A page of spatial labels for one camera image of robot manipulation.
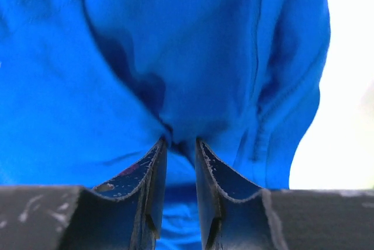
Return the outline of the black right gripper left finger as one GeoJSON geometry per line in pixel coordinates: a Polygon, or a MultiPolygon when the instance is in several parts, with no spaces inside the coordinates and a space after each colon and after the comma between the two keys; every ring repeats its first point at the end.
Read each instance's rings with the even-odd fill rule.
{"type": "Polygon", "coordinates": [[[154,249],[167,145],[158,140],[114,178],[83,186],[1,187],[2,249],[154,249]]]}

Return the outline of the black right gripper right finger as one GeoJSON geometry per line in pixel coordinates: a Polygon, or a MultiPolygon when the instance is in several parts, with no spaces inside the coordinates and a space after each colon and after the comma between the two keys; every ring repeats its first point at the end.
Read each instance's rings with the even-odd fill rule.
{"type": "Polygon", "coordinates": [[[203,249],[373,248],[372,190],[272,190],[196,142],[203,249]]]}

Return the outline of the blue t shirt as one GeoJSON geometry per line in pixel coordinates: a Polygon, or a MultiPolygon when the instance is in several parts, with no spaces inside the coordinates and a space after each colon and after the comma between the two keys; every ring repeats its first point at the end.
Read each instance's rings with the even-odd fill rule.
{"type": "Polygon", "coordinates": [[[289,186],[327,0],[1,0],[1,183],[95,186],[169,144],[158,249],[199,249],[195,140],[289,186]]]}

